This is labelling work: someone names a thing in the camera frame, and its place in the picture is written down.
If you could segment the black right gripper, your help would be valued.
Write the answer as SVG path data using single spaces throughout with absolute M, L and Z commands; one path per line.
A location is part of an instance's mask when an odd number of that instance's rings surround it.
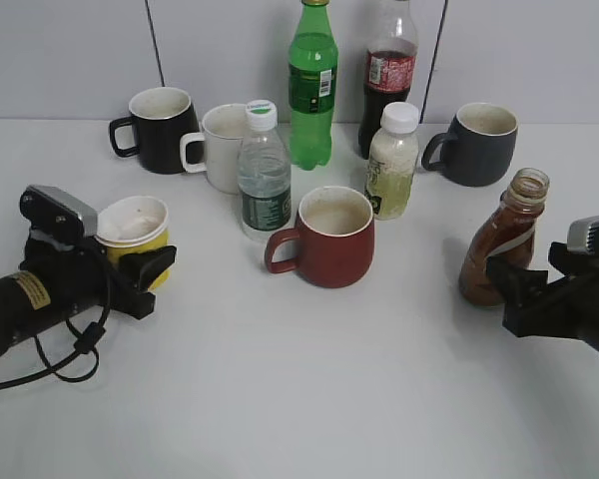
M 486 275 L 504 299 L 502 325 L 515 336 L 580 340 L 599 352 L 599 256 L 551 245 L 549 262 L 563 276 L 526 269 L 503 256 L 486 262 Z

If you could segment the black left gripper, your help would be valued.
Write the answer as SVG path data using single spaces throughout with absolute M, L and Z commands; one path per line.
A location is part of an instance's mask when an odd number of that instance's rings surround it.
M 116 269 L 93 239 L 61 244 L 41 232 L 30 232 L 22 269 L 40 279 L 50 303 L 32 313 L 36 319 L 66 319 L 93 306 L 110 307 L 135 319 L 154 312 L 149 291 L 163 285 L 175 263 L 177 248 L 165 245 L 123 255 Z

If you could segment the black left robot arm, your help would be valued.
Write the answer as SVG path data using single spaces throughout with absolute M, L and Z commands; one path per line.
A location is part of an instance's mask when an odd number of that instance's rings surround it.
M 28 239 L 20 270 L 0 278 L 0 357 L 9 348 L 93 306 L 135 319 L 154 311 L 150 285 L 175 263 L 173 245 L 123 256 L 118 266 L 104 247 L 83 239 L 66 251 Z

